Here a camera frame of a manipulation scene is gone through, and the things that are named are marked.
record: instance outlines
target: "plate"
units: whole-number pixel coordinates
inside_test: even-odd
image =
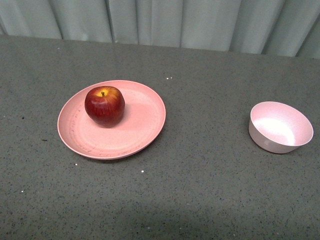
[[[123,118],[116,126],[103,128],[86,113],[87,93],[99,86],[118,88],[125,100]],[[63,106],[57,121],[58,133],[72,151],[91,159],[114,160],[147,147],[160,133],[166,107],[150,87],[129,80],[100,82],[79,91]]]

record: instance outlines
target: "speckled countertop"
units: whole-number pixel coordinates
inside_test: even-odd
[[[0,56],[0,239],[319,238],[320,60],[6,35]],[[166,122],[139,153],[91,160],[57,119],[107,80],[155,90]],[[263,101],[301,111],[312,141],[258,147]]]

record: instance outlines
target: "pink plate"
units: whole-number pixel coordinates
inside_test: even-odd
[[[125,100],[123,119],[112,128],[103,128],[85,111],[89,90],[99,86],[118,88]],[[128,80],[104,81],[81,90],[63,106],[57,121],[60,138],[72,151],[98,160],[133,155],[148,146],[166,120],[161,97],[151,88]]]
[[[252,108],[249,133],[263,149],[284,154],[310,142],[314,130],[309,120],[295,108],[265,101]]]

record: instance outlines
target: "apple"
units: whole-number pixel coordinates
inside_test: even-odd
[[[122,93],[114,86],[97,86],[87,93],[84,100],[88,116],[105,128],[111,128],[121,121],[125,105]]]

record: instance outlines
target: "gray curtain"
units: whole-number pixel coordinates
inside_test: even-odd
[[[0,0],[0,34],[320,59],[320,0]]]

